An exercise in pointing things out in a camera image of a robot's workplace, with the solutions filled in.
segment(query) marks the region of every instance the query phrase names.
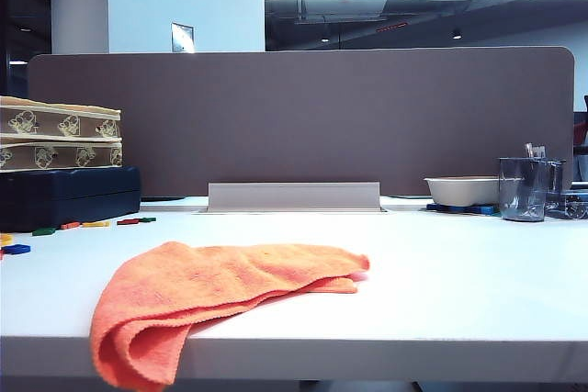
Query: gray desk divider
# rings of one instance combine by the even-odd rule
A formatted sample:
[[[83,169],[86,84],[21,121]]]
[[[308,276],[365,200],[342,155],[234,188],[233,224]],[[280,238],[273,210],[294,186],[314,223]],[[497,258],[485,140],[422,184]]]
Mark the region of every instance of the gray desk divider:
[[[332,181],[426,195],[423,178],[497,174],[526,142],[571,161],[563,48],[55,55],[28,69],[33,100],[122,109],[144,196]]]

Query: stacked boxes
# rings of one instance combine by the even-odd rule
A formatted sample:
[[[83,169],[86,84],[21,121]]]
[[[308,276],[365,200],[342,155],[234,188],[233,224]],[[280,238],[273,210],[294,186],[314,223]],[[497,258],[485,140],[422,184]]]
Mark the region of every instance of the stacked boxes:
[[[0,173],[121,165],[119,110],[0,96]]]

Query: toy piece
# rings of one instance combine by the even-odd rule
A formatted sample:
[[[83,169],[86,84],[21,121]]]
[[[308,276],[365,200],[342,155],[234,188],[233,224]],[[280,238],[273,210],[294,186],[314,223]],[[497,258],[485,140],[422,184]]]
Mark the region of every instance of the toy piece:
[[[123,220],[118,220],[117,225],[133,225],[133,224],[138,224],[139,222],[140,222],[140,220],[138,218],[123,219]]]
[[[30,252],[30,246],[22,245],[20,243],[7,245],[6,247],[2,247],[2,252],[6,254],[23,254],[25,252]]]
[[[98,222],[83,222],[82,227],[109,227],[109,220],[99,220]]]
[[[82,224],[80,224],[79,222],[69,222],[67,224],[62,224],[62,230],[76,229],[80,225]]]
[[[33,231],[33,236],[50,236],[55,232],[54,227],[48,227],[46,229],[37,229]]]
[[[10,245],[12,240],[12,234],[0,233],[0,246]]]

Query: yellow block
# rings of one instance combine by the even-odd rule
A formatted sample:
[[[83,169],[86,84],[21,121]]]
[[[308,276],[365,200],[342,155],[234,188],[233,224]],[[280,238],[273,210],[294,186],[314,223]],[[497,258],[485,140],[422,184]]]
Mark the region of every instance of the yellow block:
[[[12,243],[12,234],[0,233],[0,246],[10,245]]]
[[[109,225],[109,220],[100,220],[98,222],[82,222],[82,227],[108,227]]]

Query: desk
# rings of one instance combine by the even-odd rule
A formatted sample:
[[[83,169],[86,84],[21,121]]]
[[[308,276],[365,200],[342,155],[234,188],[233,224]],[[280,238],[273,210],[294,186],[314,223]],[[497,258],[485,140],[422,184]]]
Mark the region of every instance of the desk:
[[[164,241],[331,244],[369,256],[354,295],[305,294],[204,325],[178,378],[588,381],[583,221],[423,211],[194,214],[18,234],[2,261],[3,375],[94,376],[88,332],[112,273]]]

